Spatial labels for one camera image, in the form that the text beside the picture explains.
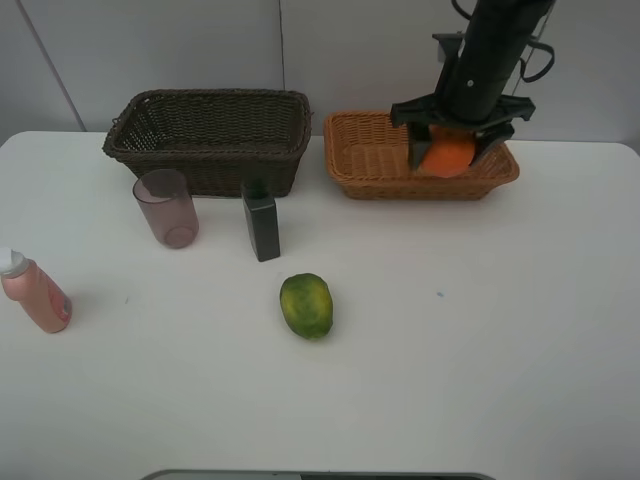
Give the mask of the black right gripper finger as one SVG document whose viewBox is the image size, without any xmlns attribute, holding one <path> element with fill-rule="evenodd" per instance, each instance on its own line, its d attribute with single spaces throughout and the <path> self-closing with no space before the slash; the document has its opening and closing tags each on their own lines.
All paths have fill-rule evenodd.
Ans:
<svg viewBox="0 0 640 480">
<path fill-rule="evenodd" d="M 431 132 L 428 125 L 411 122 L 408 124 L 408 163 L 412 171 L 417 171 L 425 154 L 431 147 Z"/>
<path fill-rule="evenodd" d="M 515 130 L 511 124 L 494 125 L 479 132 L 475 137 L 474 157 L 470 163 L 474 166 L 480 162 L 493 148 L 512 138 Z"/>
</svg>

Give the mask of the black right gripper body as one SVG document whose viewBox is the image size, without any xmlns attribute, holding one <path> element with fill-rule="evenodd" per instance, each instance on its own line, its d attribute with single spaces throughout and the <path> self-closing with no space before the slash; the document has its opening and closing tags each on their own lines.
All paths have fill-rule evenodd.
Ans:
<svg viewBox="0 0 640 480">
<path fill-rule="evenodd" d="M 406 102 L 394 103 L 390 111 L 390 121 L 394 128 L 415 123 L 480 132 L 503 123 L 510 123 L 516 118 L 529 121 L 535 110 L 536 107 L 530 98 L 501 95 L 490 113 L 475 119 L 469 108 L 465 107 L 462 114 L 451 113 L 438 103 L 435 94 L 429 94 Z"/>
</svg>

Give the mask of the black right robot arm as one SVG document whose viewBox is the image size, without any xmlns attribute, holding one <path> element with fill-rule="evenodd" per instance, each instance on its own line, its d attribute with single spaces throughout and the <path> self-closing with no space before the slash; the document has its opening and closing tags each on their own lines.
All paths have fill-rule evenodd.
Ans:
<svg viewBox="0 0 640 480">
<path fill-rule="evenodd" d="M 464 32 L 435 34 L 444 58 L 433 93 L 391 107 L 393 127 L 408 135 L 413 171 L 447 178 L 478 163 L 512 138 L 512 121 L 528 121 L 528 97 L 503 93 L 519 69 L 524 83 L 543 78 L 555 63 L 554 49 L 534 37 L 551 1 L 479 1 L 471 13 L 454 1 L 468 21 Z"/>
</svg>

